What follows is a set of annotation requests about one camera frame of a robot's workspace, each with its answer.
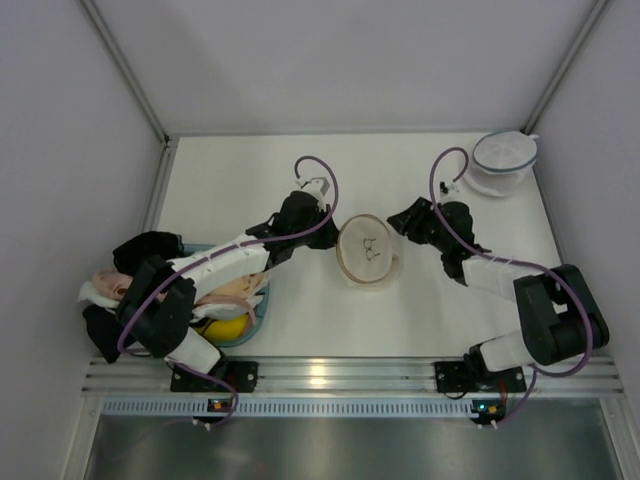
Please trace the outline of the beige mesh laundry bag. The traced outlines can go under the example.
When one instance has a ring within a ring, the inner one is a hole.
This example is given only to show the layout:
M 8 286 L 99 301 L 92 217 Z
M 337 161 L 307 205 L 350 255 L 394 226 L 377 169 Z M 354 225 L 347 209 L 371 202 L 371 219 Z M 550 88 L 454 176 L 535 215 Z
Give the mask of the beige mesh laundry bag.
M 347 220 L 339 230 L 336 259 L 348 285 L 366 290 L 389 286 L 401 267 L 388 225 L 371 214 Z

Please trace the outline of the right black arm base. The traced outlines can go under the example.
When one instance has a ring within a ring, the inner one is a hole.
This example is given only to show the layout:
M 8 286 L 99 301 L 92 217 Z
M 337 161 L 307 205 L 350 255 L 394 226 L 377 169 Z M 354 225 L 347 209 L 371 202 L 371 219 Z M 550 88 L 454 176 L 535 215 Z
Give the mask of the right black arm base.
M 469 393 L 499 393 L 500 382 L 474 360 L 445 360 L 434 363 L 438 393 L 460 397 Z

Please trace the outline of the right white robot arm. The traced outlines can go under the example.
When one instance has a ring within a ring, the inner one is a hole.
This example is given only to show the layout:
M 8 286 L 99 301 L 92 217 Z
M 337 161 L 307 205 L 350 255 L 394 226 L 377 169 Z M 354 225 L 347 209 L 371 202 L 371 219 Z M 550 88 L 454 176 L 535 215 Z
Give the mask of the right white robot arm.
M 399 235 L 440 253 L 445 274 L 462 286 L 491 292 L 516 306 L 515 331 L 470 347 L 464 356 L 476 377 L 530 364 L 586 363 L 610 341 L 609 327 L 582 272 L 500 257 L 476 243 L 469 207 L 420 197 L 388 217 Z

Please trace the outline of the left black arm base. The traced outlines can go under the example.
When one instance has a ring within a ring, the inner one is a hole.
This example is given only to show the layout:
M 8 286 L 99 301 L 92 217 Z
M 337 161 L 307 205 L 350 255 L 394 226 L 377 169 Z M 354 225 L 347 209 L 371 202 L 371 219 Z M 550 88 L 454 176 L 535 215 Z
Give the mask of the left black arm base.
M 209 376 L 217 378 L 238 393 L 252 393 L 258 382 L 259 363 L 255 361 L 236 361 L 224 359 Z M 201 376 L 187 372 L 179 366 L 172 367 L 169 387 L 174 393 L 226 392 L 227 388 Z

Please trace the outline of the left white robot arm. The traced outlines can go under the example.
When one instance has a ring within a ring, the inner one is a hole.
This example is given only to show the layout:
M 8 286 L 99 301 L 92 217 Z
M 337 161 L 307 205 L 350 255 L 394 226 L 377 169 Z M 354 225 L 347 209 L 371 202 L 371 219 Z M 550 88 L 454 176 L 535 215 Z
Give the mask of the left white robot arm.
M 211 377 L 223 354 L 191 327 L 197 301 L 230 281 L 275 268 L 300 247 L 332 248 L 335 208 L 311 193 L 294 191 L 269 220 L 230 242 L 189 257 L 144 260 L 116 310 L 123 326 L 118 350 L 124 353 L 125 340 L 132 336 L 152 357 Z

